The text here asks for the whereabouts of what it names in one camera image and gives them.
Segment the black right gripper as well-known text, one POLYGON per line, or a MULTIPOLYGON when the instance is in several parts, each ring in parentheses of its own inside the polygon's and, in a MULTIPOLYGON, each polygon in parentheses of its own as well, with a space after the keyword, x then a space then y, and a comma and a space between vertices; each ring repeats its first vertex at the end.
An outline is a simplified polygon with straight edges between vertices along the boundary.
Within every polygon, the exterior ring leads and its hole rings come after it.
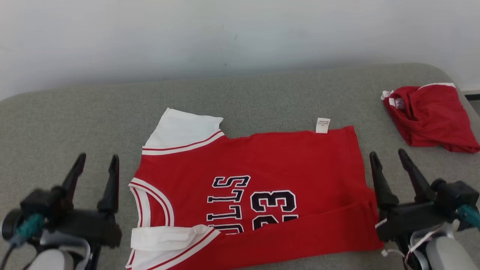
POLYGON ((376 152, 370 152, 370 167, 374 192, 379 210, 380 221, 386 220, 376 228, 378 238, 391 241, 403 234, 410 234, 442 223, 451 223, 458 216, 454 212, 443 211, 433 201, 436 193, 406 150, 398 149, 403 169, 408 173, 415 191, 414 201, 420 204, 398 205, 398 197, 393 194, 383 174, 383 166, 376 152))

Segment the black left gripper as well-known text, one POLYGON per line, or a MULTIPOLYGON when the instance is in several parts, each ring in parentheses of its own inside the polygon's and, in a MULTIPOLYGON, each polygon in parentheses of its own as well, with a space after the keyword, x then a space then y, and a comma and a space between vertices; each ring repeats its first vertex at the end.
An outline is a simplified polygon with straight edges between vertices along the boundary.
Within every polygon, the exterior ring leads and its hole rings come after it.
MULTIPOLYGON (((83 173, 86 154, 81 153, 62 183, 63 200, 67 207, 73 207, 73 197, 79 176, 83 173)), ((72 210, 49 223, 49 232, 85 239, 90 244, 116 248, 120 246, 122 231, 116 223, 115 214, 119 209, 120 161, 113 155, 109 165, 109 178, 103 197, 97 204, 98 211, 72 210)))

